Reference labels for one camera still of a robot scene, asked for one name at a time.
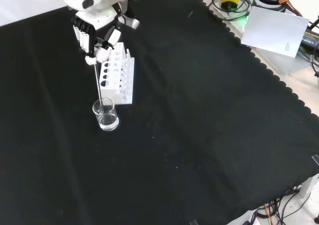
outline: white wall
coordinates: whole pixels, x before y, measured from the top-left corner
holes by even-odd
[[[63,0],[0,0],[0,26],[64,6]]]

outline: black fabric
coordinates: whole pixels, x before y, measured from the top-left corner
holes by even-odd
[[[225,225],[318,171],[318,118],[199,0],[131,7],[134,101],[113,132],[72,12],[0,29],[1,224]]]

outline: white robot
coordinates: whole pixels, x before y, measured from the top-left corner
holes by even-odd
[[[66,4],[77,10],[72,19],[73,28],[81,50],[86,54],[88,65],[105,62],[121,32],[115,28],[118,22],[136,29],[140,22],[128,10],[128,0],[64,0]],[[96,31],[111,27],[104,39],[96,37]]]

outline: orange cable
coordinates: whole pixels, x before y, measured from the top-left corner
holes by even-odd
[[[274,225],[274,222],[273,222],[273,220],[271,219],[271,216],[270,216],[270,214],[269,214],[269,211],[268,211],[268,208],[267,208],[266,204],[264,204],[264,207],[265,207],[266,213],[267,213],[267,215],[268,215],[268,217],[269,217],[269,219],[270,219],[271,225]]]
[[[279,0],[279,3],[287,3],[294,11],[296,11],[299,14],[299,16],[302,17],[302,14],[293,6],[293,4],[289,0]]]

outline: water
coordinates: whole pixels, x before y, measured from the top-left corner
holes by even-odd
[[[115,129],[116,127],[118,127],[119,118],[114,114],[110,114],[104,117],[102,116],[99,117],[98,122],[102,130],[111,131]]]

